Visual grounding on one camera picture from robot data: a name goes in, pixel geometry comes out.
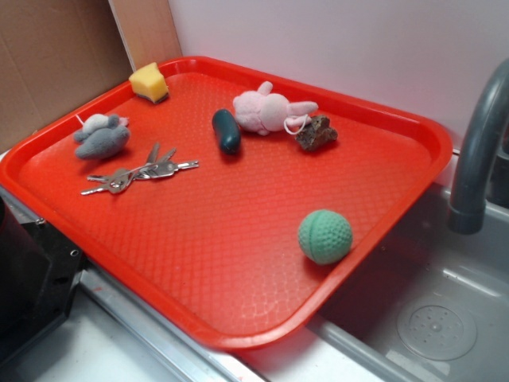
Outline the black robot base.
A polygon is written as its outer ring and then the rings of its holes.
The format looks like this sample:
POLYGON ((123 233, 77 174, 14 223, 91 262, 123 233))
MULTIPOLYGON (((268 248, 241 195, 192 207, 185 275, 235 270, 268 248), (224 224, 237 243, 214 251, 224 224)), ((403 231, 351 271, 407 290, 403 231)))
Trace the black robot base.
POLYGON ((67 320, 83 251, 50 223, 21 223, 1 202, 1 364, 67 320))

